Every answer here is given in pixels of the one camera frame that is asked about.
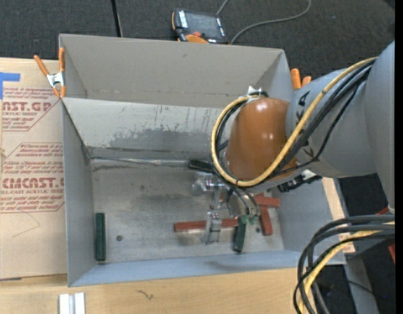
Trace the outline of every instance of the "yellow cable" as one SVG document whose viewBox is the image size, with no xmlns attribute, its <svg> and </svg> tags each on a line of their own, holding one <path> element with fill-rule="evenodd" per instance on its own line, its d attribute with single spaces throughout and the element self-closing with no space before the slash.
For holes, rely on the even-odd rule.
<svg viewBox="0 0 403 314">
<path fill-rule="evenodd" d="M 334 79 L 331 80 L 331 82 L 329 82 L 324 89 L 319 92 L 319 94 L 317 95 L 317 97 L 312 101 L 311 105 L 307 108 L 305 114 L 303 115 L 303 117 L 300 119 L 299 123 L 296 125 L 294 131 L 292 132 L 292 135 L 290 135 L 289 139 L 287 140 L 287 142 L 285 143 L 284 147 L 281 149 L 281 152 L 278 154 L 278 156 L 276 157 L 276 159 L 274 160 L 274 162 L 271 164 L 271 166 L 269 168 L 267 168 L 267 170 L 265 170 L 265 172 L 263 172 L 263 174 L 261 174 L 260 176 L 258 176 L 255 179 L 251 179 L 249 181 L 240 181 L 238 179 L 235 179 L 233 177 L 231 177 L 229 174 L 227 174 L 227 172 L 225 172 L 225 170 L 223 170 L 222 166 L 219 163 L 219 157 L 216 154 L 216 134 L 217 134 L 217 130 L 220 126 L 220 123 L 222 122 L 222 119 L 224 117 L 224 115 L 234 106 L 236 106 L 237 104 L 247 101 L 250 98 L 253 98 L 251 96 L 245 96 L 245 97 L 241 97 L 235 101 L 233 101 L 231 104 L 229 104 L 228 106 L 226 106 L 226 108 L 221 112 L 221 114 L 219 115 L 215 126 L 213 127 L 213 132 L 212 132 L 212 136 L 211 136 L 211 156 L 212 156 L 212 160 L 213 160 L 213 165 L 215 166 L 215 168 L 217 169 L 217 171 L 219 172 L 219 174 L 226 179 L 229 183 L 232 183 L 236 186 L 240 186 L 240 187 L 251 187 L 251 186 L 255 186 L 259 183 L 261 183 L 262 181 L 266 180 L 271 174 L 272 172 L 275 170 L 275 168 L 280 164 L 281 160 L 286 156 L 286 153 L 289 151 L 289 149 L 291 148 L 292 144 L 294 143 L 295 139 L 297 138 L 297 136 L 299 135 L 299 133 L 301 132 L 302 128 L 305 126 L 306 121 L 308 120 L 308 118 L 312 115 L 313 110 L 315 109 L 315 107 L 318 105 L 318 103 L 320 102 L 320 100 L 322 100 L 322 98 L 324 97 L 324 95 L 326 93 L 328 93 L 328 91 L 337 83 L 339 82 L 342 78 L 344 78 L 346 75 L 348 75 L 350 72 L 354 71 L 355 69 L 359 68 L 360 66 L 367 64 L 369 61 L 375 60 L 376 57 L 373 58 L 368 58 L 367 60 L 362 60 L 350 67 L 348 67 L 347 69 L 345 69 L 344 71 L 342 71 L 338 76 L 336 76 Z"/>
<path fill-rule="evenodd" d="M 395 224 L 394 221 L 392 222 L 388 222 L 386 224 Z M 373 235 L 375 233 L 380 232 L 381 230 L 363 230 L 361 232 L 357 232 L 353 235 L 347 236 L 344 240 L 346 239 L 352 239 L 352 238 L 362 238 L 362 237 L 368 237 L 370 235 Z M 341 245 L 338 245 L 336 248 L 332 249 L 326 256 L 324 259 L 321 260 L 321 262 L 313 269 L 313 271 L 311 272 L 310 275 L 308 275 L 305 278 L 305 293 L 307 294 L 312 286 L 312 283 L 314 282 L 314 280 L 316 279 L 316 277 L 318 276 L 319 272 L 321 272 L 321 270 L 324 268 L 324 266 L 326 265 L 326 263 L 328 263 L 328 261 L 334 257 L 336 254 L 338 254 L 344 247 L 346 247 L 347 245 L 349 245 L 350 243 L 343 243 Z M 304 302 L 303 299 L 300 298 L 299 301 L 299 308 L 300 311 L 303 313 L 304 312 Z"/>
</svg>

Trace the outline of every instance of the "blue tape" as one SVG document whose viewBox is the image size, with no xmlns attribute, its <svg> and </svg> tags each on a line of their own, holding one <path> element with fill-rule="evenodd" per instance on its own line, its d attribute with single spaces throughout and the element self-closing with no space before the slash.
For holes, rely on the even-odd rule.
<svg viewBox="0 0 403 314">
<path fill-rule="evenodd" d="M 20 81 L 20 74 L 0 72 L 0 99 L 3 98 L 4 81 Z"/>
</svg>

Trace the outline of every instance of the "printed label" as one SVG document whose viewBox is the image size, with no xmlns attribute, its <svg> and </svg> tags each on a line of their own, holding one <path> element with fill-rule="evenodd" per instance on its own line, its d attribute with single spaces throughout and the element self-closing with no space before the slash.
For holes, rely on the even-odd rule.
<svg viewBox="0 0 403 314">
<path fill-rule="evenodd" d="M 27 131 L 58 101 L 48 88 L 4 88 L 3 131 Z"/>
<path fill-rule="evenodd" d="M 57 211 L 64 203 L 62 143 L 21 143 L 1 175 L 1 213 Z"/>
</svg>

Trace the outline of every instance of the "cardboard sheet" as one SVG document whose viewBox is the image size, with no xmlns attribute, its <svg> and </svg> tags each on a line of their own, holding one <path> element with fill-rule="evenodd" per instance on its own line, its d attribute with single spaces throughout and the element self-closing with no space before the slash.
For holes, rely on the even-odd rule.
<svg viewBox="0 0 403 314">
<path fill-rule="evenodd" d="M 60 101 L 34 60 L 11 58 L 0 96 L 0 279 L 65 273 Z"/>
</svg>

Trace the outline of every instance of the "black stand pole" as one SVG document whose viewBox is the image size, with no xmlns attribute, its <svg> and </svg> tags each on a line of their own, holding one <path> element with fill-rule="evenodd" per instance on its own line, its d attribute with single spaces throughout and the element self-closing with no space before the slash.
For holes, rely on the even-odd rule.
<svg viewBox="0 0 403 314">
<path fill-rule="evenodd" d="M 114 22 L 116 24 L 117 37 L 123 37 L 122 28 L 120 27 L 120 19 L 117 13 L 116 0 L 111 0 L 111 6 L 113 8 L 113 16 L 114 16 Z"/>
</svg>

